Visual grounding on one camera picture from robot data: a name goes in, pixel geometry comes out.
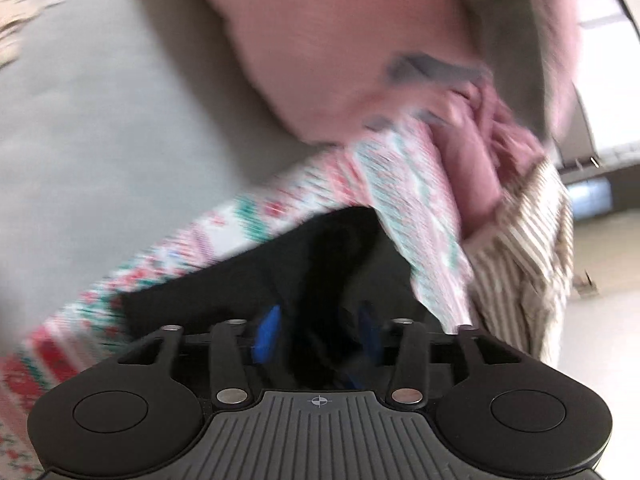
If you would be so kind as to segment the patterned nordic bed sheet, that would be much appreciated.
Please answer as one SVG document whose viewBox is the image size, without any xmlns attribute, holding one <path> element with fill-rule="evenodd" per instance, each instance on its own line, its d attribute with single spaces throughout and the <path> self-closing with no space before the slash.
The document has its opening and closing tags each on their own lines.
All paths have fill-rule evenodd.
<svg viewBox="0 0 640 480">
<path fill-rule="evenodd" d="M 408 261 L 408 291 L 446 330 L 469 322 L 472 271 L 438 151 L 419 126 L 311 156 L 140 252 L 38 326 L 1 361 L 1 474 L 41 472 L 28 412 L 52 387 L 119 349 L 128 336 L 118 296 L 222 266 L 305 221 L 362 210 Z"/>
</svg>

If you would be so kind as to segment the patterned floor rug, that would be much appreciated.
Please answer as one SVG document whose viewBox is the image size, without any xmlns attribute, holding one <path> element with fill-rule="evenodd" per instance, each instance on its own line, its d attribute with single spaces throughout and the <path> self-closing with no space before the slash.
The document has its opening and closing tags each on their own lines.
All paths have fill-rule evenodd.
<svg viewBox="0 0 640 480">
<path fill-rule="evenodd" d="M 1 0 L 0 67 L 15 62 L 21 54 L 20 30 L 66 0 Z"/>
</svg>

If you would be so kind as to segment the dusty pink comforter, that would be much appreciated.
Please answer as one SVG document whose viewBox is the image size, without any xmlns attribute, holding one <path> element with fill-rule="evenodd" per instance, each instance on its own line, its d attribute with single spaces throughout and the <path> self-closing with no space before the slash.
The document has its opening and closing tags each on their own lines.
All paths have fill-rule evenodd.
<svg viewBox="0 0 640 480">
<path fill-rule="evenodd" d="M 450 110 L 454 118 L 426 123 L 450 183 L 461 235 L 469 238 L 494 220 L 506 187 L 546 153 L 487 80 L 451 92 Z"/>
</svg>

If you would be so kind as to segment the black pants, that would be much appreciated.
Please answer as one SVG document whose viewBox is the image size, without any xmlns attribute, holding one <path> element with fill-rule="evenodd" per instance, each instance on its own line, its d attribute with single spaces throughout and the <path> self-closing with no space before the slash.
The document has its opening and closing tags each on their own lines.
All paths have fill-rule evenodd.
<svg viewBox="0 0 640 480">
<path fill-rule="evenodd" d="M 362 304 L 370 304 L 381 322 L 411 318 L 442 332 L 416 299 L 410 264 L 366 207 L 320 214 L 229 260 L 123 292 L 117 303 L 134 339 L 164 325 L 199 335 L 229 318 L 255 323 L 279 306 L 281 331 L 260 375 L 262 390 L 347 388 L 343 370 L 362 351 Z"/>
</svg>

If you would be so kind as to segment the pink fleece blanket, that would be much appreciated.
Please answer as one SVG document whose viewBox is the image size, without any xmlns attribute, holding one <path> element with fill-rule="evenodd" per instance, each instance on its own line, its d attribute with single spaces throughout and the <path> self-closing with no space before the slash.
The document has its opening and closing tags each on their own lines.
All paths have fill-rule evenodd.
<svg viewBox="0 0 640 480">
<path fill-rule="evenodd" d="M 407 116 L 460 126 L 488 82 L 546 140 L 567 113 L 574 0 L 207 0 L 250 83 L 299 138 L 346 143 Z"/>
</svg>

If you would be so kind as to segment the wardrobe with white doors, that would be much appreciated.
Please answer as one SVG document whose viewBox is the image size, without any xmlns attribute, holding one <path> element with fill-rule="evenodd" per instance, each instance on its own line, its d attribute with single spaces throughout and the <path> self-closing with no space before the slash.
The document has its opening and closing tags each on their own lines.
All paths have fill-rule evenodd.
<svg viewBox="0 0 640 480">
<path fill-rule="evenodd" d="M 639 207 L 639 0 L 576 0 L 579 55 L 558 168 L 577 221 Z"/>
</svg>

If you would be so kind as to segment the striped beige folded blanket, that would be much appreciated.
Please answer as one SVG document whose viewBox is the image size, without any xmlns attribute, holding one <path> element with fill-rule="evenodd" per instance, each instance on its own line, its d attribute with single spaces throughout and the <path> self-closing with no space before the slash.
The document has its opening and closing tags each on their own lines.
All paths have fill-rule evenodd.
<svg viewBox="0 0 640 480">
<path fill-rule="evenodd" d="M 508 188 L 495 221 L 465 243 L 477 323 L 541 362 L 558 364 L 573 248 L 567 189 L 545 159 Z"/>
</svg>

